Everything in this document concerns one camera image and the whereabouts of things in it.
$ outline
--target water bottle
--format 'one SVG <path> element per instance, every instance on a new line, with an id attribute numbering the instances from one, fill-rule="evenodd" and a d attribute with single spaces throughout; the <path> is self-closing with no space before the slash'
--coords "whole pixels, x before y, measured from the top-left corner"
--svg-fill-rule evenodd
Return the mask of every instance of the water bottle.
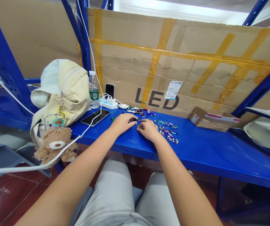
<path id="1" fill-rule="evenodd" d="M 96 77 L 96 73 L 94 71 L 89 71 L 89 93 L 91 98 L 91 108 L 98 108 L 100 106 L 100 96 L 99 96 L 99 86 Z"/>

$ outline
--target black phone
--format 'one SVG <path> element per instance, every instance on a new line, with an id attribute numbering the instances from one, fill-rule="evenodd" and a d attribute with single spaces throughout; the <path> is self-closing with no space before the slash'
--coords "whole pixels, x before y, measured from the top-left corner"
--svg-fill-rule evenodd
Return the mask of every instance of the black phone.
<path id="1" fill-rule="evenodd" d="M 98 116 L 99 114 L 100 114 L 100 110 L 98 110 L 98 111 L 94 112 L 93 114 L 89 115 L 88 117 L 84 118 L 84 119 L 81 121 L 81 123 L 83 123 L 83 124 L 89 126 L 89 125 L 91 124 L 91 122 L 92 122 L 92 119 L 94 119 L 94 118 L 95 118 L 96 116 Z M 97 125 L 100 121 L 102 121 L 108 114 L 110 114 L 109 111 L 102 109 L 102 110 L 101 110 L 101 114 L 93 120 L 91 127 L 96 126 L 96 125 Z"/>
<path id="2" fill-rule="evenodd" d="M 106 93 L 111 95 L 111 97 L 114 99 L 114 91 L 115 91 L 115 87 L 114 85 L 111 84 L 106 84 Z"/>

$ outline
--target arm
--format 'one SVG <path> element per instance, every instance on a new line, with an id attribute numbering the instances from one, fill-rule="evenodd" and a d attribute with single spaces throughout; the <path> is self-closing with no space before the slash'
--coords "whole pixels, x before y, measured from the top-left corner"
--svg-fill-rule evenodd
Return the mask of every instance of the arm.
<path id="1" fill-rule="evenodd" d="M 160 164 L 181 226 L 222 226 L 207 197 L 188 173 L 170 144 L 150 120 L 141 120 L 137 131 L 152 141 L 157 149 Z"/>
<path id="2" fill-rule="evenodd" d="M 136 124 L 135 118 L 122 114 L 90 147 L 54 180 L 42 196 L 16 223 L 16 226 L 66 226 L 90 185 L 101 162 L 119 135 Z"/>

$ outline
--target hand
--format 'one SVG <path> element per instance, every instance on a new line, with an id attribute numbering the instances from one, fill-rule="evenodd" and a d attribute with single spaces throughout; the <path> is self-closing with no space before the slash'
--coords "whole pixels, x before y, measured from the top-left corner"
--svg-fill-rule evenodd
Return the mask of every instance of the hand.
<path id="1" fill-rule="evenodd" d="M 135 115 L 121 114 L 112 122 L 110 129 L 119 136 L 135 124 L 137 124 Z"/>
<path id="2" fill-rule="evenodd" d="M 137 126 L 137 131 L 153 143 L 162 138 L 162 135 L 158 132 L 158 126 L 152 120 L 141 120 L 141 123 Z"/>

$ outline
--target power strip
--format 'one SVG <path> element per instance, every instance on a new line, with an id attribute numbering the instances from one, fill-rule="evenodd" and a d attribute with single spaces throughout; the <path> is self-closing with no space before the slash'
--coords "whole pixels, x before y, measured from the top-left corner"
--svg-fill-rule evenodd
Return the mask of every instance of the power strip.
<path id="1" fill-rule="evenodd" d="M 116 99 L 113 99 L 113 100 L 109 100 L 109 99 L 105 100 L 104 99 L 103 102 L 101 102 L 102 98 L 100 98 L 100 106 L 108 108 L 108 109 L 116 109 L 118 103 L 115 100 Z"/>

